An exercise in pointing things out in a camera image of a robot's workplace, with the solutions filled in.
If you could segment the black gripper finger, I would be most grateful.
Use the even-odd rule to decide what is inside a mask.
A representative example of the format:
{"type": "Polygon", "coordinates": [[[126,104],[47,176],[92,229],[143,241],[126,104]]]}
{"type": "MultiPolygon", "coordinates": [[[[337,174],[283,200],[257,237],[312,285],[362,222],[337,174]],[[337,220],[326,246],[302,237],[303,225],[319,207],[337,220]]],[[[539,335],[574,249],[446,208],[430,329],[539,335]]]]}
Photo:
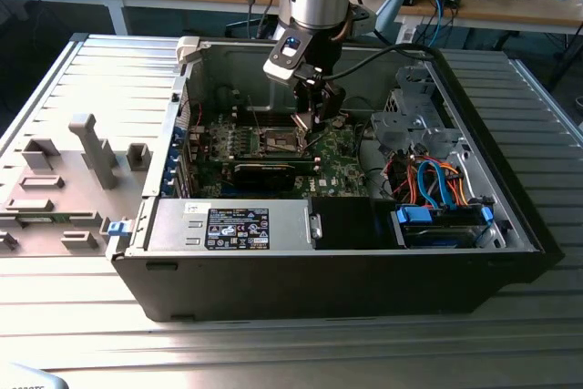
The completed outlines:
{"type": "Polygon", "coordinates": [[[342,87],[332,81],[323,82],[313,94],[313,126],[318,128],[327,120],[337,117],[345,98],[346,92],[342,87]]]}
{"type": "Polygon", "coordinates": [[[312,95],[315,82],[312,79],[300,79],[294,87],[296,112],[309,113],[312,111],[312,95]]]}

